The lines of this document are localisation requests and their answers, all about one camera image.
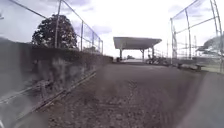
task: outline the overcast sky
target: overcast sky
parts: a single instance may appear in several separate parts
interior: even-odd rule
[[[16,0],[21,4],[49,17],[57,13],[57,0]],[[115,50],[113,36],[132,36],[161,38],[163,41],[156,49],[164,51],[166,55],[166,43],[171,44],[170,17],[174,16],[192,0],[66,0],[84,21],[100,36],[104,42],[104,53],[118,56]],[[189,9],[190,22],[193,24],[212,17],[209,0],[199,2]],[[224,4],[217,0],[221,19],[224,18]],[[0,20],[0,36],[13,41],[29,42],[38,24],[43,20],[40,16],[33,14],[21,7],[0,0],[0,12],[4,20]],[[62,14],[66,15],[80,33],[81,21],[62,4]],[[187,27],[186,17],[180,15],[174,21],[176,31]],[[89,29],[85,29],[86,38]],[[177,36],[178,42],[185,43],[187,33],[183,32]],[[196,35],[197,45],[215,36],[214,21],[200,25],[192,29],[192,35]],[[124,56],[132,55],[140,57],[140,51],[125,51]]]

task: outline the dirt ground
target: dirt ground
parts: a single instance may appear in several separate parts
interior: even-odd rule
[[[62,99],[39,109],[29,125],[173,128],[194,102],[202,79],[203,73],[170,67],[107,65]]]

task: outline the green tree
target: green tree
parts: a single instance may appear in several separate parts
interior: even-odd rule
[[[43,20],[32,36],[32,43],[55,47],[56,23],[57,15]],[[70,20],[64,15],[59,15],[57,48],[76,48],[76,43],[76,33]]]
[[[197,49],[197,51],[201,51],[203,54],[207,55],[221,56],[221,43],[224,43],[224,36],[214,37],[212,39],[207,40],[203,46]]]

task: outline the metal fence pole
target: metal fence pole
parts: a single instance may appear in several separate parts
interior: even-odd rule
[[[92,53],[94,52],[94,32],[92,31]]]
[[[216,0],[214,0],[214,5],[217,11],[217,18],[218,18],[218,22],[219,22],[219,30],[220,30],[220,53],[221,53],[221,63],[220,63],[220,72],[223,71],[223,39],[222,39],[222,26],[221,26],[221,20],[220,20],[220,16],[219,16],[219,10],[216,4]]]
[[[98,51],[100,52],[100,38],[98,40]]]
[[[210,0],[210,3],[211,3],[211,8],[212,8],[212,14],[213,14],[214,22],[215,22],[216,36],[218,36],[218,28],[217,28],[216,16],[215,16],[215,11],[214,11],[214,7],[213,7],[213,4],[212,4],[212,0]]]
[[[81,26],[81,51],[82,51],[82,38],[83,38],[83,20],[82,20],[82,26]]]
[[[191,59],[191,30],[190,30],[190,22],[188,18],[187,10],[185,10],[186,17],[187,17],[187,25],[188,25],[188,36],[189,36],[189,58]]]
[[[61,0],[59,0],[59,6],[58,6],[58,14],[57,14],[57,23],[56,23],[56,31],[55,31],[55,42],[54,47],[57,48],[58,46],[58,24],[59,24],[59,14],[61,11]]]
[[[101,42],[102,42],[102,55],[103,55],[103,41],[101,40]]]
[[[171,23],[171,34],[172,34],[172,57],[171,57],[171,64],[173,64],[173,53],[174,53],[174,49],[173,49],[173,44],[174,44],[174,40],[173,40],[173,19],[170,18],[170,23]]]

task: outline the low concrete wall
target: low concrete wall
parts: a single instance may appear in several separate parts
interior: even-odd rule
[[[0,42],[0,120],[9,125],[112,61],[79,51]]]

